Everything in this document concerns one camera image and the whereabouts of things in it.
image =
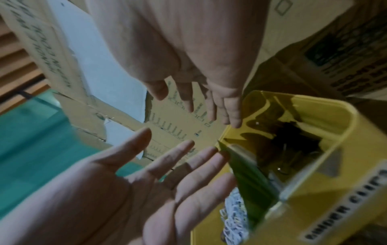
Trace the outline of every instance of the green fabric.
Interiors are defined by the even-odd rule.
[[[49,90],[0,117],[0,219],[24,198],[98,150],[82,144]],[[117,175],[141,166],[129,163]]]

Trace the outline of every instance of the yellow container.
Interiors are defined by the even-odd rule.
[[[247,244],[336,245],[387,210],[387,138],[350,104],[310,96],[253,91],[243,125],[220,141],[256,154],[270,152],[280,122],[297,122],[322,138],[323,153],[281,180],[280,201]],[[280,163],[272,163],[274,169]],[[223,244],[218,209],[192,233],[192,244]]]

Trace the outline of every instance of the label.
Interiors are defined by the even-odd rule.
[[[383,160],[371,170],[356,188],[302,232],[298,239],[309,244],[317,244],[385,186],[387,186],[387,160]]]

